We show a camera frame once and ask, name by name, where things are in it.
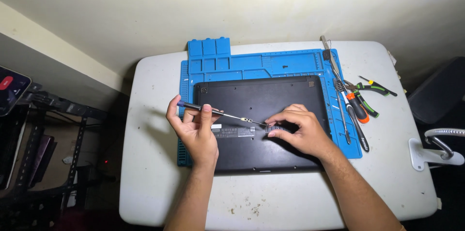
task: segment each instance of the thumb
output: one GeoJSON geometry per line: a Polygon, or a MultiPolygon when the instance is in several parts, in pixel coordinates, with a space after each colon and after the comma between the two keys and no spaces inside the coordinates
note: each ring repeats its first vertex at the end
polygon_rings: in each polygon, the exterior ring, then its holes
{"type": "Polygon", "coordinates": [[[209,135],[212,127],[212,106],[205,104],[202,107],[201,111],[201,126],[199,128],[199,133],[201,135],[209,135]]]}
{"type": "Polygon", "coordinates": [[[280,138],[286,142],[288,142],[289,144],[292,143],[292,140],[294,139],[294,135],[289,133],[289,132],[286,132],[284,130],[281,130],[281,129],[275,129],[273,131],[271,131],[270,133],[268,133],[268,137],[277,137],[277,138],[280,138]]]}

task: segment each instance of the phone screen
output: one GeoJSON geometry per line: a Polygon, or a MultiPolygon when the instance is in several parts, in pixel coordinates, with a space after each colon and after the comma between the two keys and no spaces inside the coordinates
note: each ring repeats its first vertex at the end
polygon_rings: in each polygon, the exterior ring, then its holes
{"type": "Polygon", "coordinates": [[[31,82],[29,77],[0,66],[0,116],[13,109],[31,82]]]}

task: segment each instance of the white table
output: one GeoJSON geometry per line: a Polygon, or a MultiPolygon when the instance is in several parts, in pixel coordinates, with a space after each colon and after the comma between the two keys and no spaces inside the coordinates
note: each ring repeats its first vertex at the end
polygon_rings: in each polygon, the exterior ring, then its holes
{"type": "MultiPolygon", "coordinates": [[[[232,46],[231,55],[323,48],[321,41],[232,46]]],[[[412,168],[410,138],[419,138],[386,48],[371,41],[333,41],[344,77],[374,79],[398,97],[363,93],[380,113],[361,125],[369,154],[351,163],[399,220],[432,215],[436,192],[428,168],[412,168]]],[[[187,51],[142,59],[127,114],[119,213],[129,223],[162,225],[182,191],[189,168],[176,164],[177,137],[165,118],[179,91],[187,51]]],[[[320,230],[344,226],[325,173],[216,176],[208,204],[208,230],[320,230]]]]}

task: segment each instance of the pliers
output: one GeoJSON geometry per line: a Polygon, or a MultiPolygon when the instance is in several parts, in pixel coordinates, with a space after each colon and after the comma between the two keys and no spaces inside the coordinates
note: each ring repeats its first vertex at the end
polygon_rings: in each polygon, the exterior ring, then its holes
{"type": "Polygon", "coordinates": [[[380,114],[378,112],[376,112],[374,109],[372,109],[365,101],[365,99],[363,99],[362,95],[360,94],[360,91],[359,90],[371,90],[371,91],[375,91],[375,92],[378,92],[384,96],[387,96],[389,95],[389,92],[386,92],[385,91],[382,91],[380,88],[378,87],[375,87],[375,88],[372,88],[372,86],[364,86],[362,85],[362,83],[358,83],[357,85],[354,85],[352,84],[351,82],[347,81],[347,80],[344,80],[344,83],[346,84],[346,88],[350,89],[352,91],[352,93],[355,95],[355,98],[358,100],[358,102],[360,103],[360,105],[366,110],[366,112],[373,116],[374,118],[377,118],[380,114]]]}

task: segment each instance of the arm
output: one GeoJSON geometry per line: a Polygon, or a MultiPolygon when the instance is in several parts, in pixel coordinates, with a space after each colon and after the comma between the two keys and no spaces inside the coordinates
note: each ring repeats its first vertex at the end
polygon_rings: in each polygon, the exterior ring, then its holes
{"type": "Polygon", "coordinates": [[[402,230],[396,216],[326,136],[312,112],[308,112],[303,105],[293,104],[265,122],[274,125],[284,120],[297,124],[299,130],[291,134],[275,129],[268,136],[281,138],[299,151],[320,159],[336,192],[349,230],[402,230]]]}
{"type": "Polygon", "coordinates": [[[218,145],[210,129],[218,116],[212,116],[212,107],[204,105],[202,111],[186,109],[181,121],[176,115],[176,104],[180,99],[177,95],[171,100],[166,118],[189,151],[194,166],[164,230],[200,231],[205,230],[208,200],[218,159],[218,145]]]}

